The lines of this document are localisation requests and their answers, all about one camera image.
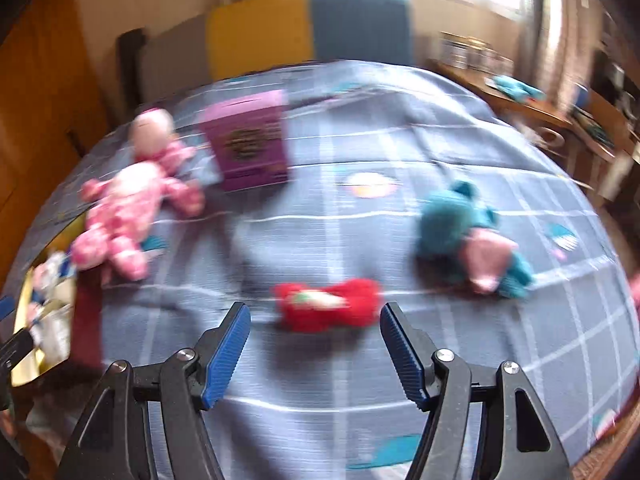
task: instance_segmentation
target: red plush toy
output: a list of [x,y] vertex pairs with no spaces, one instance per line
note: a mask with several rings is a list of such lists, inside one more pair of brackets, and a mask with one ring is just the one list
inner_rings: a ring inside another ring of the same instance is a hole
[[378,284],[355,278],[312,289],[302,283],[274,288],[284,324],[295,332],[321,332],[333,325],[367,326],[380,313]]

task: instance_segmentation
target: pink stuffed animal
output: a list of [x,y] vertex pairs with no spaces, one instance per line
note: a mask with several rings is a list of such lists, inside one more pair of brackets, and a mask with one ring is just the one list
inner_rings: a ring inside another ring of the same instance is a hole
[[86,202],[100,202],[86,216],[87,231],[71,245],[71,260],[79,270],[109,260],[116,270],[133,281],[148,275],[140,242],[146,239],[164,196],[186,216],[197,216],[204,196],[196,180],[187,183],[167,177],[156,162],[138,162],[114,177],[91,179],[81,189]]
[[173,176],[180,165],[195,155],[196,150],[177,138],[174,120],[166,110],[152,108],[142,112],[131,123],[129,141],[136,162],[152,160]]

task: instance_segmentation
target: blue bedspread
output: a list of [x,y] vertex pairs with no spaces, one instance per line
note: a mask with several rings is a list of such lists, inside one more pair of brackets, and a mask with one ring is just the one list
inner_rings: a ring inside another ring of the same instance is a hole
[[[271,291],[281,282],[372,278],[436,345],[475,364],[519,362],[577,461],[594,442],[598,416],[619,410],[631,392],[639,348],[624,273],[580,189],[485,102],[414,68],[354,61],[283,68],[164,105],[185,142],[202,145],[198,111],[276,88],[290,103],[292,182],[224,194],[215,159],[198,150],[184,176],[206,187],[206,211],[180,220],[165,205],[152,233],[168,249],[149,279],[106,287],[106,362],[163,361],[244,300],[251,335],[225,399],[205,414],[227,480],[404,478],[394,475],[406,469],[426,417],[404,397],[379,328],[284,332]],[[81,161],[42,208],[5,293],[17,293],[28,263],[76,214],[80,185],[130,163],[124,127]],[[356,173],[398,185],[359,198],[348,186]],[[416,261],[421,201],[461,177],[478,186],[501,232],[531,263],[536,282],[526,300],[447,288]],[[552,239],[564,229],[577,239],[574,250]],[[472,469],[478,427],[472,410],[462,478]],[[170,478],[158,406],[152,434],[159,472]]]

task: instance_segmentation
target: teal stuffed animal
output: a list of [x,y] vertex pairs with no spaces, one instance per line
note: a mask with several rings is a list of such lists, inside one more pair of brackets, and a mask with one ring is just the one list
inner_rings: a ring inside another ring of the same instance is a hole
[[524,298],[533,281],[517,245],[496,232],[497,216],[477,205],[476,186],[464,180],[432,193],[422,208],[418,254],[444,264],[449,283],[469,280],[476,292]]

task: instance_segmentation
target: wooden cabinet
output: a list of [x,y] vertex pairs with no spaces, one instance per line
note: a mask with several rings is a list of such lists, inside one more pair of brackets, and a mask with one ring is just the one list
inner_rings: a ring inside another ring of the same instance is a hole
[[0,44],[0,286],[42,203],[108,130],[76,0],[32,0]]

